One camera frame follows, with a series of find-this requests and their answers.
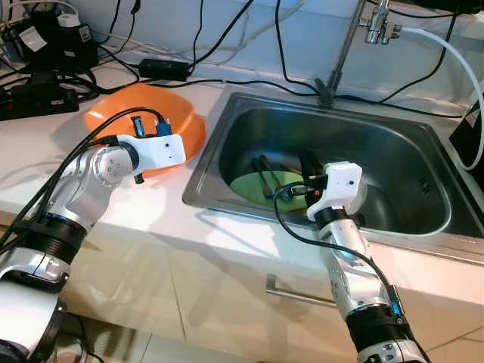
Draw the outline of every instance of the tile floor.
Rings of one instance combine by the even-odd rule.
[[[105,363],[254,363],[252,361],[203,349],[177,340],[164,339],[137,330],[83,318],[88,344]],[[62,331],[81,334],[76,319],[68,317]],[[81,349],[71,336],[60,335],[57,341],[57,363],[79,361]],[[88,357],[87,363],[99,363]],[[51,357],[47,363],[55,363]]]

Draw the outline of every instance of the green plate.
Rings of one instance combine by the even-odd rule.
[[[263,172],[264,178],[267,181],[268,186],[275,191],[277,185],[276,181],[272,177],[270,172]],[[278,172],[275,171],[274,174],[278,177],[279,182],[282,185],[286,185],[293,182],[302,182],[303,177],[294,172]],[[273,207],[272,199],[265,199],[262,193],[262,179],[259,173],[252,172],[250,174],[242,175],[236,178],[230,184],[231,190],[239,194],[242,198],[247,199],[253,203],[261,204],[263,206]],[[293,197],[290,202],[284,202],[281,198],[278,200],[278,207],[281,210],[297,210],[306,208],[306,201],[304,196],[299,195]]]

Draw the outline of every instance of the faucet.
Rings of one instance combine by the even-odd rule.
[[[365,41],[370,44],[388,44],[390,39],[398,38],[397,32],[402,29],[402,26],[386,21],[389,9],[389,0],[380,0],[378,5],[373,10],[371,19],[363,19],[361,14],[365,7],[366,0],[358,0],[355,12],[351,19],[351,23],[346,32],[343,45],[340,49],[340,56],[336,66],[331,71],[330,78],[327,81],[327,85],[323,83],[319,78],[316,81],[316,87],[319,90],[319,103],[322,107],[332,107],[334,103],[334,96],[340,84],[341,76],[343,75],[343,66],[348,55],[349,49],[353,38],[355,37],[356,28],[363,26],[368,28]]]

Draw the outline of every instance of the drawer handle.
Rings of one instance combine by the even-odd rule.
[[[276,279],[278,277],[273,274],[267,274],[267,279],[265,280],[265,292],[271,295],[276,295],[280,297],[287,297],[288,299],[302,301],[303,303],[309,303],[314,305],[326,306],[328,308],[337,309],[337,305],[334,300],[322,299],[321,297],[306,295],[304,293],[294,293],[289,290],[279,289],[275,286]]]

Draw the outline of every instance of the orange bowl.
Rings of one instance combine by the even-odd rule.
[[[180,134],[185,146],[186,163],[192,160],[200,150],[206,138],[206,125],[202,117],[194,113],[191,102],[164,88],[136,83],[113,93],[97,103],[84,114],[83,119],[89,131],[94,130],[112,115],[132,107],[149,107],[169,119],[174,134]],[[134,115],[140,116],[144,131],[155,134],[155,117],[148,112],[137,112],[121,117],[98,134],[98,138],[107,135],[133,135],[135,129],[131,121]],[[145,171],[144,174],[165,172],[175,166]]]

